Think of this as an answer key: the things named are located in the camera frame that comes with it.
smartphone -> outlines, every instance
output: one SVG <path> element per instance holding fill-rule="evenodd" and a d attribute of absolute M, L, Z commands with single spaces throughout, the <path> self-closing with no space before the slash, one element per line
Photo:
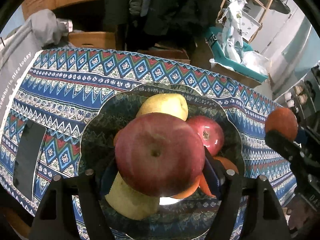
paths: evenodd
<path fill-rule="evenodd" d="M 13 185 L 32 200 L 36 166 L 41 155 L 46 127 L 28 120 L 20 139 L 13 169 Z"/>

teal basket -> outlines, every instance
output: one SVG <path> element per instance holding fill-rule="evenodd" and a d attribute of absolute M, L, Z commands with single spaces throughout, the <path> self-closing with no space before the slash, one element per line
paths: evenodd
<path fill-rule="evenodd" d="M 239 63 L 236 63 L 235 61 L 227 58 L 224 53 L 223 53 L 223 50 L 222 50 L 222 47 L 221 45 L 218 43 L 217 39 L 216 39 L 216 35 L 218 33 L 221 33 L 222 30 L 219 29 L 219 28 L 216 28 L 216 27 L 210 27 L 207 32 L 205 33 L 205 38 L 207 39 L 210 47 L 211 47 L 211 50 L 213 52 L 213 55 L 214 55 L 214 61 L 221 64 L 221 65 L 224 65 L 224 66 L 228 66 L 228 67 L 231 67 L 233 68 L 236 72 L 244 75 L 244 76 L 247 76 L 247 77 L 250 77 L 260 83 L 262 83 L 263 81 L 265 81 L 268 76 L 267 75 L 262 75 L 260 73 L 257 73 L 249 68 L 247 68 L 246 66 L 244 65 L 241 65 Z M 246 52 L 246 51 L 253 51 L 252 47 L 246 43 L 246 42 L 243 42 L 243 51 Z"/>

blue tablecloth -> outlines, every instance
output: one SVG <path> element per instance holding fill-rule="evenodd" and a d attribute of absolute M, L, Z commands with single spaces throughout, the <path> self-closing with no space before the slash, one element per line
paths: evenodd
<path fill-rule="evenodd" d="M 80 138 L 86 124 L 116 93 L 145 82 L 185 84 L 216 100 L 239 130 L 246 165 L 245 176 L 264 174 L 281 204 L 296 185 L 289 163 L 264 142 L 264 122 L 278 105 L 231 78 L 138 53 L 96 49 L 44 50 L 35 59 L 15 95 L 1 140 L 0 183 L 32 215 L 56 174 L 78 175 Z M 12 183 L 15 155 L 27 118 L 47 127 L 41 149 L 33 200 Z M 88 235 L 79 199 L 74 209 L 80 236 Z M 232 239 L 242 228 L 245 206 L 239 210 Z"/>

fruit bowl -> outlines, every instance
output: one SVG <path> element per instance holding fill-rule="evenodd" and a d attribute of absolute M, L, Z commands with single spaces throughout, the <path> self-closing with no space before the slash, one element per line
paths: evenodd
<path fill-rule="evenodd" d="M 201 96 L 196 90 L 186 85 L 151 82 L 111 97 L 98 116 L 87 125 L 81 140 L 82 157 L 79 163 L 79 174 L 85 169 L 94 169 L 106 156 L 112 157 L 115 134 L 135 118 L 147 98 L 159 93 L 183 95 L 188 104 L 188 117 L 205 115 L 214 119 L 222 127 L 225 135 L 225 143 L 218 156 L 231 160 L 241 175 L 245 173 L 239 132 L 217 102 Z M 185 199 L 174 201 L 167 199 L 161 202 L 163 205 L 160 205 L 156 214 L 141 221 L 131 220 L 119 214 L 105 199 L 100 201 L 100 205 L 109 226 L 118 238 L 194 239 L 209 229 L 220 204 L 216 198 L 203 194 L 200 189 Z"/>

white box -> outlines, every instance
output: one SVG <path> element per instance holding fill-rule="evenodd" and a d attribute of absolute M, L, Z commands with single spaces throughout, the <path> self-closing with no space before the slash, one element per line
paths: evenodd
<path fill-rule="evenodd" d="M 242 11 L 242 37 L 249 41 L 252 35 L 260 28 L 261 24 L 258 23 L 249 14 Z"/>

